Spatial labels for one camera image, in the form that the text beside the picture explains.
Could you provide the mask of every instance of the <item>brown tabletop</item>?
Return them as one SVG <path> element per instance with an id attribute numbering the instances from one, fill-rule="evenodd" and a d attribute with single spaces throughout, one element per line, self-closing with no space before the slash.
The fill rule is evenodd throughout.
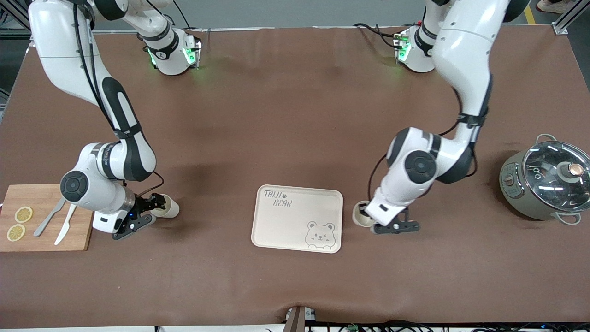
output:
<path id="1" fill-rule="evenodd" d="M 590 215 L 532 222 L 497 184 L 539 133 L 590 151 L 590 94 L 566 36 L 501 29 L 479 171 L 436 183 L 411 205 L 422 229 L 398 236 L 355 226 L 352 207 L 399 130 L 453 124 L 451 87 L 396 65 L 359 30 L 202 37 L 201 69 L 178 77 L 154 70 L 134 35 L 97 38 L 181 213 L 119 242 L 94 231 L 87 252 L 0 254 L 0 327 L 276 323 L 294 305 L 345 322 L 590 320 Z M 10 184 L 58 183 L 85 144 L 111 141 L 100 111 L 56 89 L 32 48 L 0 126 L 0 197 Z M 339 190 L 341 250 L 255 247 L 263 184 Z"/>

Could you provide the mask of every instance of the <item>cutting board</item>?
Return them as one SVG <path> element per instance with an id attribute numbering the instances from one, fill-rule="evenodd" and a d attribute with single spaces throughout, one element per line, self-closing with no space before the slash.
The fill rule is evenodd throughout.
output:
<path id="1" fill-rule="evenodd" d="M 77 207 L 70 219 L 70 230 L 57 246 L 54 245 L 60 233 L 70 203 L 66 201 L 56 213 L 41 236 L 33 233 L 60 201 L 59 184 L 17 184 L 8 187 L 4 206 L 0 212 L 0 252 L 15 251 L 82 251 L 88 248 L 92 230 L 92 211 Z M 28 206 L 33 210 L 31 220 L 23 223 L 25 236 L 16 242 L 10 242 L 6 233 L 10 226 L 17 224 L 14 214 L 20 207 Z"/>

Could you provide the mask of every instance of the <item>pot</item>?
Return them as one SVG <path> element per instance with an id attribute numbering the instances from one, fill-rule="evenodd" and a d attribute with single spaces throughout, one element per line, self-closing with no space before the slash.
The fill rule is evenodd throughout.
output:
<path id="1" fill-rule="evenodd" d="M 550 141 L 539 142 L 540 138 Z M 541 134 L 527 151 L 510 157 L 500 172 L 504 197 L 516 210 L 538 220 L 578 224 L 590 209 L 590 158 L 577 147 Z M 564 217 L 572 216 L 573 222 Z"/>

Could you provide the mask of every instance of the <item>silver knife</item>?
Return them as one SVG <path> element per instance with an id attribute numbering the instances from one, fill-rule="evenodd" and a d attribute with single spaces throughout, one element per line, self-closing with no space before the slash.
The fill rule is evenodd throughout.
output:
<path id="1" fill-rule="evenodd" d="M 68 210 L 68 215 L 65 217 L 64 225 L 61 227 L 60 234 L 57 236 L 54 245 L 59 245 L 60 242 L 64 239 L 65 235 L 70 230 L 70 219 L 72 218 L 72 214 L 74 214 L 74 210 L 76 206 L 70 203 L 70 209 Z"/>
<path id="2" fill-rule="evenodd" d="M 65 204 L 65 197 L 62 196 L 60 201 L 57 202 L 57 205 L 53 208 L 53 211 L 51 211 L 49 213 L 49 216 L 47 216 L 47 218 L 45 218 L 45 220 L 43 220 L 43 222 L 39 225 L 39 227 L 37 227 L 37 229 L 35 230 L 35 233 L 33 233 L 33 236 L 41 236 L 41 234 L 43 233 L 43 231 L 45 230 L 45 228 L 49 224 L 49 221 L 51 220 L 51 218 L 53 218 L 53 215 L 58 213 L 61 210 L 61 208 L 64 207 L 64 204 Z"/>

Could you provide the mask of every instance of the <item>bear drawing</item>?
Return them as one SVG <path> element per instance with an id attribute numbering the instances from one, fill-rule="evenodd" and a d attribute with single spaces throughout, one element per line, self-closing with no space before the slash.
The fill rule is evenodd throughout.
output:
<path id="1" fill-rule="evenodd" d="M 305 243 L 309 248 L 332 248 L 336 244 L 336 238 L 334 237 L 334 224 L 328 223 L 325 225 L 317 224 L 316 222 L 310 222 L 307 224 L 307 235 L 305 237 Z"/>

